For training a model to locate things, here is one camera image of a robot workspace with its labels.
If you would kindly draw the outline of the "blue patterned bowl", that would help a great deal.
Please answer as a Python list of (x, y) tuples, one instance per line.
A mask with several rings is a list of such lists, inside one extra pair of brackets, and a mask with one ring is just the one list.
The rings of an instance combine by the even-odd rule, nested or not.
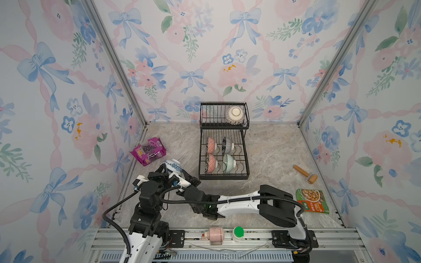
[(178, 176), (183, 175), (183, 169), (179, 161), (175, 159), (171, 159), (171, 160), (166, 160), (163, 163), (166, 165), (166, 168), (170, 174), (175, 173)]

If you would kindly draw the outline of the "grey floral patterned bowl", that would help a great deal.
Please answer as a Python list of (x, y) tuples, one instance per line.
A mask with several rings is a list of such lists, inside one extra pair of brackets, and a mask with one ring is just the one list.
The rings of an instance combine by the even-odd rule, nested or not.
[(218, 161), (213, 154), (208, 154), (206, 157), (206, 174), (212, 174), (218, 166)]

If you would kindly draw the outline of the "light green bowl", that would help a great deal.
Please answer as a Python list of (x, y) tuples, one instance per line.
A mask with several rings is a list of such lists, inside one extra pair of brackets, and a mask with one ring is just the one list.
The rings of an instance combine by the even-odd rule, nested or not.
[(230, 173), (236, 167), (236, 160), (230, 154), (223, 156), (223, 173)]

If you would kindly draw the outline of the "red patterned bowl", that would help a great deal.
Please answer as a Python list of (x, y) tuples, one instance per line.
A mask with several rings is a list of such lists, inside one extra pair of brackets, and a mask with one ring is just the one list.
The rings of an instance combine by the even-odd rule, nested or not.
[(212, 137), (207, 138), (207, 153), (214, 154), (217, 150), (217, 143)]

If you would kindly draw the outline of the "dark blue striped bowl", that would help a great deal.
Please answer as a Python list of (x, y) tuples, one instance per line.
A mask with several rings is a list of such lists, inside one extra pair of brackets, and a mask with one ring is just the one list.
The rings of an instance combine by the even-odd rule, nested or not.
[(235, 145), (232, 140), (229, 137), (224, 137), (222, 142), (222, 154), (231, 154), (234, 148)]

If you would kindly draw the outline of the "brown white lattice bowl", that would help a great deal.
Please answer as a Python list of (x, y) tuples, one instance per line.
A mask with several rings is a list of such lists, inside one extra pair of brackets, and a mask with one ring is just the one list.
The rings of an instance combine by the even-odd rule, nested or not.
[(225, 113), (226, 121), (231, 125), (241, 125), (244, 122), (245, 113), (239, 106), (229, 107)]

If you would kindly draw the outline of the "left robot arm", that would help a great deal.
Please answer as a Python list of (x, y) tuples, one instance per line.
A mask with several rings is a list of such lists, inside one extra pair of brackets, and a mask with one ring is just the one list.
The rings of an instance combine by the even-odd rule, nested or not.
[[(139, 175), (133, 182), (133, 193), (103, 212), (103, 220), (118, 231), (125, 244), (121, 263), (151, 263), (160, 248), (168, 243), (169, 225), (161, 220), (163, 203), (160, 201), (160, 195), (171, 187), (168, 176), (165, 164), (146, 177)], [(125, 232), (108, 214), (136, 195), (139, 202)]]

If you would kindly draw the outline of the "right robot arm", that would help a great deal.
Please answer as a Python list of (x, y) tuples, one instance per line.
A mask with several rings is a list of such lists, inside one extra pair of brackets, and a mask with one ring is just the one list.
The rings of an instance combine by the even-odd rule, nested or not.
[(194, 213), (209, 220), (217, 220), (232, 215), (258, 214), (272, 224), (285, 228), (286, 241), (281, 248), (287, 248), (296, 255), (312, 251), (312, 237), (302, 214), (303, 204), (293, 196), (278, 188), (261, 185), (251, 194), (238, 196), (208, 195), (195, 185), (172, 183), (159, 195), (165, 204), (188, 204)]

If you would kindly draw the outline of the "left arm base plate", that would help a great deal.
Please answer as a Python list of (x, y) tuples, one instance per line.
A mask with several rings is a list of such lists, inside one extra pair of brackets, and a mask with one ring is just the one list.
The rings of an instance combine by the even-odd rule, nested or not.
[(183, 248), (185, 233), (185, 230), (170, 230), (167, 242), (164, 245), (169, 248)]

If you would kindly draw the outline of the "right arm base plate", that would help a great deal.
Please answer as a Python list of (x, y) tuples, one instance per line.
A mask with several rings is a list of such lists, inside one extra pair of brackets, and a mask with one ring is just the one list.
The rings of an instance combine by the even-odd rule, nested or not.
[(275, 248), (285, 248), (293, 251), (303, 250), (307, 248), (318, 248), (318, 240), (314, 231), (307, 230), (305, 240), (293, 239), (287, 230), (274, 230), (271, 231), (272, 244)]

